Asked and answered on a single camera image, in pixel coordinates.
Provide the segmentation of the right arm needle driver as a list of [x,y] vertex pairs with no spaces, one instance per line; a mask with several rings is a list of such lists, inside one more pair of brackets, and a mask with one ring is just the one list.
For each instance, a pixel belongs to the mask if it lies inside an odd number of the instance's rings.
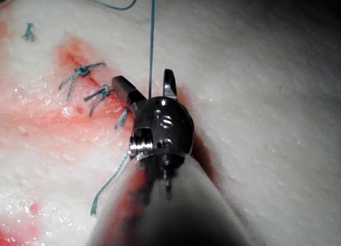
[[157,149],[192,153],[193,120],[177,97],[157,96],[132,104],[133,129],[129,157],[143,158]]

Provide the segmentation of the right arm needle driver jaw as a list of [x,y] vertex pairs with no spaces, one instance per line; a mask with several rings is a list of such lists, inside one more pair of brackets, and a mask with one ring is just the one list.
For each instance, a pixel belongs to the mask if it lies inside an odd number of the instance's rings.
[[176,80],[171,69],[165,69],[163,78],[163,96],[174,100],[177,98]]
[[117,97],[126,105],[133,105],[139,101],[147,100],[142,93],[122,75],[112,78],[112,86]]

